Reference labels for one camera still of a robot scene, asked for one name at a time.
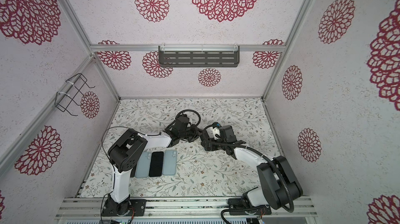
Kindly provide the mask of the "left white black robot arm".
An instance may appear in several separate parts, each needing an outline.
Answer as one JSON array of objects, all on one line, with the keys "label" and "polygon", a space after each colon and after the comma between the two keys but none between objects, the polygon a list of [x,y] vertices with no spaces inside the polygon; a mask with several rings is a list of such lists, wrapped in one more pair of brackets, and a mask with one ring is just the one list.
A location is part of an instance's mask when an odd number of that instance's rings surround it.
[{"label": "left white black robot arm", "polygon": [[122,136],[108,149],[107,158],[112,165],[112,191],[104,196],[101,217],[127,216],[133,214],[130,202],[130,178],[142,153],[153,148],[170,148],[184,140],[195,141],[199,134],[198,125],[190,122],[184,110],[158,134],[144,134],[133,128],[127,128]]}]

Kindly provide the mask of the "black phone removed from case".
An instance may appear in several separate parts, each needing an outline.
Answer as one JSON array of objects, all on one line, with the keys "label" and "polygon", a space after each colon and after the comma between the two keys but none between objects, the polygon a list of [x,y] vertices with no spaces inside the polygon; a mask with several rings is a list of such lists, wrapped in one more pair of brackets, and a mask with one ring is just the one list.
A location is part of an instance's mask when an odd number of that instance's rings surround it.
[{"label": "black phone removed from case", "polygon": [[130,177],[131,177],[131,178],[135,178],[136,169],[137,169],[136,166],[132,169],[131,174],[130,174]]}]

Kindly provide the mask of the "black phone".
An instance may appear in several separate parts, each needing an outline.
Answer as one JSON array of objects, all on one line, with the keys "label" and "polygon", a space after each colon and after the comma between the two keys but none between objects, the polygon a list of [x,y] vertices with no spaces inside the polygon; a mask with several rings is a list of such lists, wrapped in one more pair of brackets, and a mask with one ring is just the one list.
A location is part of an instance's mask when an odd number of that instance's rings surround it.
[{"label": "black phone", "polygon": [[160,177],[163,173],[164,152],[153,152],[149,168],[149,177]]}]

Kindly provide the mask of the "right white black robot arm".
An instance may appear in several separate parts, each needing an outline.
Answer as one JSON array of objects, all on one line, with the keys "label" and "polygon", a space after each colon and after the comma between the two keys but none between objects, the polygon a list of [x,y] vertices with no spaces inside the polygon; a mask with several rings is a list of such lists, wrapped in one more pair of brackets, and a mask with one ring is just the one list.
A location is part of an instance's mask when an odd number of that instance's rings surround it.
[{"label": "right white black robot arm", "polygon": [[275,210],[282,208],[289,213],[294,212],[294,200],[303,195],[303,189],[284,156],[269,158],[239,140],[231,126],[215,123],[199,133],[201,145],[206,151],[223,150],[257,172],[260,186],[243,194],[245,208],[266,205]]}]

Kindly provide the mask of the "light blue phone case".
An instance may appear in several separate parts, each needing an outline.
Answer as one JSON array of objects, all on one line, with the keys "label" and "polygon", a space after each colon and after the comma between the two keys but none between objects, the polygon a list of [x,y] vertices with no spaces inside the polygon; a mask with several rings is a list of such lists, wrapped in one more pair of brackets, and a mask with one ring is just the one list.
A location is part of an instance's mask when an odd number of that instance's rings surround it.
[{"label": "light blue phone case", "polygon": [[135,178],[147,178],[149,176],[151,159],[152,152],[142,153],[136,166]]},{"label": "light blue phone case", "polygon": [[174,176],[177,171],[177,150],[167,150],[164,152],[164,163],[162,168],[163,176]]}]

